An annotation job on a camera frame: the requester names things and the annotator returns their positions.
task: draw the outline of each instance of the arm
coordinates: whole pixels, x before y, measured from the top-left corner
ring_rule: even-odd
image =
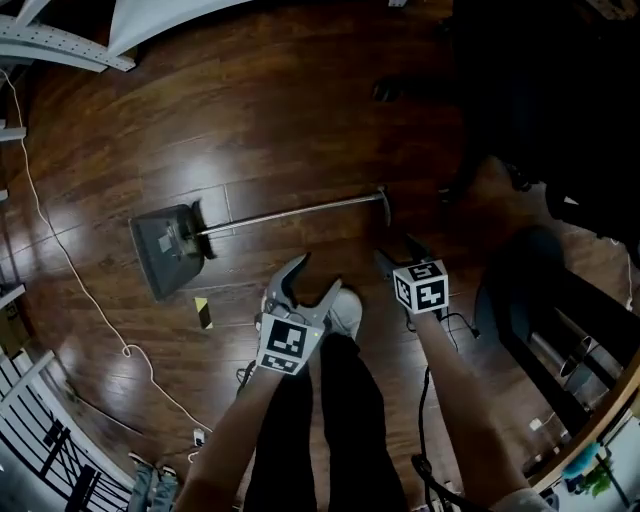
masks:
[[[256,368],[194,459],[176,512],[231,510],[282,374]]]
[[[458,461],[465,495],[489,507],[529,487],[507,453],[492,403],[432,313],[413,318],[429,362],[447,432]]]

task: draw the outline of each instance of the cord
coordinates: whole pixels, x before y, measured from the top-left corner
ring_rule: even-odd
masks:
[[[622,487],[620,487],[620,484],[618,483],[618,480],[616,479],[616,477],[613,476],[613,472],[611,471],[611,468],[607,466],[606,462],[597,453],[596,453],[596,460],[598,461],[598,464],[604,470],[604,472],[609,476],[609,480],[611,480],[611,483],[613,484],[613,487],[615,487],[618,493],[618,496],[620,496],[620,501],[622,501],[622,504],[625,506],[625,509],[628,509],[629,507],[631,507],[629,498],[627,498],[627,495],[622,490]]]
[[[627,311],[633,311],[633,281],[631,280],[631,256],[627,252],[627,279],[629,280],[629,297],[625,307]]]
[[[0,68],[0,71],[2,72],[4,77],[6,78],[7,84],[9,84],[9,87],[11,87],[11,90],[13,91],[13,99],[15,100],[16,109],[18,110],[18,120],[20,121],[20,127],[22,128],[24,125],[22,123],[22,113],[20,111],[20,104],[18,102],[18,93],[16,92],[16,88],[11,83],[11,80],[9,80],[9,75],[7,75],[7,73],[2,68]],[[180,409],[193,423],[195,423],[196,425],[204,428],[208,432],[212,432],[212,430],[209,427],[207,427],[204,423],[201,423],[197,419],[195,419],[189,413],[189,411],[187,411],[173,397],[171,397],[171,395],[169,395],[169,393],[167,393],[164,389],[162,389],[162,387],[155,381],[153,365],[151,364],[151,361],[149,360],[149,357],[147,356],[145,351],[140,346],[133,345],[133,344],[128,344],[124,340],[124,338],[122,337],[122,335],[120,334],[118,329],[116,329],[113,326],[113,324],[109,321],[107,316],[104,314],[104,311],[100,307],[100,304],[98,304],[96,299],[94,299],[93,296],[91,295],[91,293],[89,293],[89,291],[85,287],[84,283],[82,282],[82,279],[81,279],[80,275],[78,274],[78,272],[76,271],[75,267],[73,266],[71,258],[69,257],[69,253],[67,252],[67,250],[64,248],[64,246],[62,245],[62,243],[58,239],[58,236],[56,235],[56,232],[54,231],[53,226],[51,225],[51,222],[42,214],[42,210],[40,208],[40,198],[38,196],[38,192],[36,190],[36,187],[35,187],[35,185],[33,183],[33,179],[31,177],[31,171],[29,170],[29,154],[27,153],[27,148],[24,145],[24,139],[20,140],[20,145],[22,146],[22,151],[24,153],[24,163],[25,163],[25,169],[27,171],[27,178],[29,179],[29,185],[31,186],[31,191],[33,192],[33,197],[35,198],[35,201],[36,201],[36,210],[38,212],[38,215],[42,219],[42,222],[44,222],[47,225],[47,227],[49,228],[49,230],[51,231],[51,234],[53,235],[53,238],[55,239],[56,243],[58,244],[58,247],[62,251],[62,254],[64,255],[65,259],[67,260],[67,263],[69,264],[69,268],[71,268],[71,271],[73,272],[73,274],[75,275],[76,279],[78,280],[78,284],[80,285],[80,288],[82,288],[82,291],[87,296],[87,298],[89,298],[89,300],[91,302],[93,302],[93,305],[96,307],[96,309],[100,313],[100,316],[102,316],[102,319],[104,320],[105,324],[107,324],[107,326],[116,335],[116,337],[118,338],[120,343],[122,343],[122,355],[124,357],[126,357],[126,358],[129,358],[132,355],[131,349],[132,348],[137,349],[140,352],[140,354],[142,355],[142,357],[144,358],[144,360],[146,361],[147,365],[149,366],[149,380],[150,380],[151,384],[153,384],[167,398],[167,400],[169,400],[173,405],[178,407],[178,409]]]
[[[255,367],[256,361],[254,359],[247,365],[246,368],[238,368],[236,370],[236,379],[238,379],[238,382],[240,383],[240,386],[238,386],[238,395],[240,394],[240,391],[242,391],[247,385],[247,382],[249,382],[249,379],[253,375],[253,370],[255,369]]]
[[[447,315],[442,317],[442,320],[444,320],[445,318],[447,319],[447,331],[449,331],[449,337],[451,338],[451,343],[453,343],[453,346],[456,347],[456,352],[460,352],[460,349],[458,348],[458,342],[456,341],[456,339],[453,336],[453,333],[451,332],[451,317],[457,314],[458,313],[449,314],[449,308],[447,308]],[[465,318],[462,315],[459,315],[459,316],[460,318],[462,318],[462,320],[464,320],[464,323],[467,324],[467,321],[465,320]]]

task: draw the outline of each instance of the white sneaker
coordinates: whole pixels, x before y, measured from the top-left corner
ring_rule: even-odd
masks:
[[[151,466],[146,460],[135,452],[129,452],[129,458],[136,464],[142,464],[143,466]]]
[[[355,340],[362,320],[362,302],[358,295],[347,289],[340,288],[336,300],[329,309],[331,332],[349,336]]]

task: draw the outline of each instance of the chair leg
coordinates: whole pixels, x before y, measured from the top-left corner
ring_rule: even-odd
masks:
[[[477,145],[467,144],[453,181],[438,190],[440,202],[450,204],[460,199],[475,180],[478,168],[486,157],[487,153],[480,150]]]

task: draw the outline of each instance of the wooden floor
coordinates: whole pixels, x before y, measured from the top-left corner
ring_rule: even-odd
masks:
[[[300,296],[312,300],[337,275],[362,295],[362,357],[384,394],[389,451],[414,505],[422,490],[410,455],[418,451],[425,359],[374,266],[374,247],[397,249],[403,231],[421,237],[446,262],[452,310],[470,318],[492,251],[519,228],[546,224],[561,235],[572,270],[618,300],[627,293],[622,249],[554,223],[543,190],[514,192],[495,162],[464,201],[438,205],[437,188],[452,176],[464,143],[456,105],[437,97],[371,100],[374,81],[391,73],[453,80],[449,44],[432,36],[449,13],[445,0],[401,11],[384,2],[250,3],[155,38],[128,74],[36,65],[22,87],[31,172],[58,238],[111,322],[147,352],[157,382],[201,421],[215,425],[233,401],[236,369],[255,356],[262,289],[280,265],[311,251]],[[121,355],[37,218],[19,146],[3,145],[2,162],[10,191],[0,216],[4,279],[26,282],[25,314],[77,392],[144,437],[69,407],[126,469],[131,448],[153,458],[188,449],[193,425],[150,384],[139,354]],[[135,214],[200,200],[206,221],[217,223],[381,183],[395,206],[392,229],[369,204],[222,233],[212,241],[217,258],[187,289],[163,304],[150,297],[129,234]],[[209,298],[213,330],[199,328],[196,296]],[[452,322],[460,351],[500,398],[518,461],[548,449],[548,435],[528,428],[534,417],[549,416],[541,395],[500,346],[461,327]],[[311,450],[326,507],[319,403],[316,397]],[[437,478],[458,483],[433,390],[425,425]],[[169,462],[186,474],[185,454]]]

